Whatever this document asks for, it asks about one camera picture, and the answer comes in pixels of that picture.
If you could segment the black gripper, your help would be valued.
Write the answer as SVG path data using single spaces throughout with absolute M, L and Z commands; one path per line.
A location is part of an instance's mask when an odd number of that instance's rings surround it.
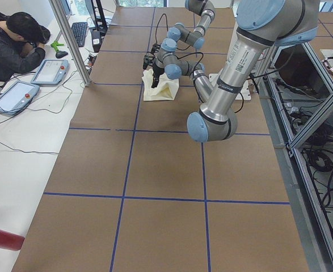
M 159 77 L 165 73 L 163 63 L 159 61 L 153 61 L 153 81 L 151 88 L 157 88 L 159 84 Z

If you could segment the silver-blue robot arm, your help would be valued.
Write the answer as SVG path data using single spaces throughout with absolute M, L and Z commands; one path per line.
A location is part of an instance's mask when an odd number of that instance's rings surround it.
M 200 16 L 193 31 L 183 24 L 172 27 L 153 59 L 153 83 L 166 74 L 169 79 L 191 77 L 202 101 L 198 112 L 187 119 L 189 136 L 196 142 L 222 141 L 237 129 L 231 108 L 244 82 L 263 50 L 272 46 L 302 44 L 317 34 L 319 1 L 240 1 L 237 8 L 237 40 L 215 84 L 211 84 L 203 65 L 182 61 L 175 55 L 178 41 L 195 49 L 204 44 L 204 35 L 215 19 L 211 1 L 186 1 L 187 10 Z
M 182 23 L 176 23 L 168 30 L 166 37 L 176 43 L 182 41 L 199 50 L 205 43 L 204 36 L 207 29 L 215 19 L 215 8 L 213 3 L 207 0 L 187 0 L 184 5 L 188 11 L 200 17 L 199 21 L 195 24 L 193 30 L 187 29 Z

